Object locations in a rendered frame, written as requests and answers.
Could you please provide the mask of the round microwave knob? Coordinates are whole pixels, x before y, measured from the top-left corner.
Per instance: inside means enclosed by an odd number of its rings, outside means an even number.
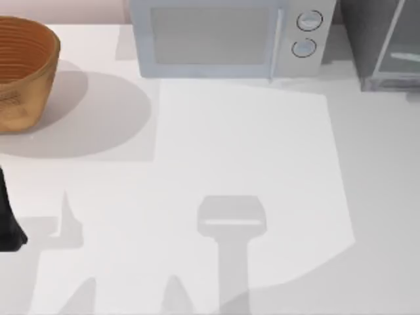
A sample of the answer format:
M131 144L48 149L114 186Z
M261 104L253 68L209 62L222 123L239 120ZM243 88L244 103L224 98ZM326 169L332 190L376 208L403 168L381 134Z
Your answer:
M320 12L309 10L300 13L297 18L297 27L304 32L312 32L322 25L323 20L323 15Z
M313 39L305 38L301 41L294 42L291 52L297 58L308 58L316 52L316 49L317 43Z

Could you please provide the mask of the grey cabinet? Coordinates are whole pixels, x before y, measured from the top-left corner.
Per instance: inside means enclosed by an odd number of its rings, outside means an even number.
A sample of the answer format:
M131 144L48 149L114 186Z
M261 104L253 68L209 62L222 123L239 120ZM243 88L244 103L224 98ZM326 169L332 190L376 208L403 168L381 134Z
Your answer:
M377 71L398 0L341 0L341 15L363 92L420 93L419 76Z

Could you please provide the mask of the glass cabinet door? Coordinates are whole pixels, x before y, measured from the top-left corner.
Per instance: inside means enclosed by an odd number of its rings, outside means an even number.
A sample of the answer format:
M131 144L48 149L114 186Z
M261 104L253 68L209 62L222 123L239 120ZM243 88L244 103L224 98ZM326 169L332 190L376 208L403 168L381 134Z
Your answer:
M398 0L377 71L420 77L420 0Z

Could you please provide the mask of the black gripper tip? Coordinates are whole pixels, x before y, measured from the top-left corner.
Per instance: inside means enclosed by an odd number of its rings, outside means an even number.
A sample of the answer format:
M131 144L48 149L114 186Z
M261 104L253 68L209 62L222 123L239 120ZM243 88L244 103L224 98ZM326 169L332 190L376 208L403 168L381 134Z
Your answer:
M3 169L0 167L0 252L16 252L28 242L9 201Z

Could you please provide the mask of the brown woven basket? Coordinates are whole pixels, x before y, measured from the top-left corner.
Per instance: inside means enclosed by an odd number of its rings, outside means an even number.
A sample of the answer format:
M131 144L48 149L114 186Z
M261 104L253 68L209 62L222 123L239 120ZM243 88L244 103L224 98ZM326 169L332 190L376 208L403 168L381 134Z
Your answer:
M61 43L46 25L0 16L0 134L34 127L49 99Z

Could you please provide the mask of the microwave oven door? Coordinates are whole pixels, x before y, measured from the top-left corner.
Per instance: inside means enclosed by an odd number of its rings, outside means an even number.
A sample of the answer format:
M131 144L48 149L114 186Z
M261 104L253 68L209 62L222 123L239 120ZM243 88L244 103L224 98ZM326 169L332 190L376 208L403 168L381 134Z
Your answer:
M145 78L270 76L280 0L129 0Z

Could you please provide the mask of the pale microwave oven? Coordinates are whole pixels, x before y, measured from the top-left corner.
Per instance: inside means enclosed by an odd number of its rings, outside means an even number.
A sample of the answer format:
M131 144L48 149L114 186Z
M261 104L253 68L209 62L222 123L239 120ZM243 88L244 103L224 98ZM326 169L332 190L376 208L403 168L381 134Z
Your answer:
M283 24L274 79L316 75L322 63L337 0L280 0L280 2ZM323 23L314 31L302 31L297 27L297 18L300 13L311 10L323 15ZM308 58L297 58L291 52L292 45L305 38L313 39L317 43L316 52Z

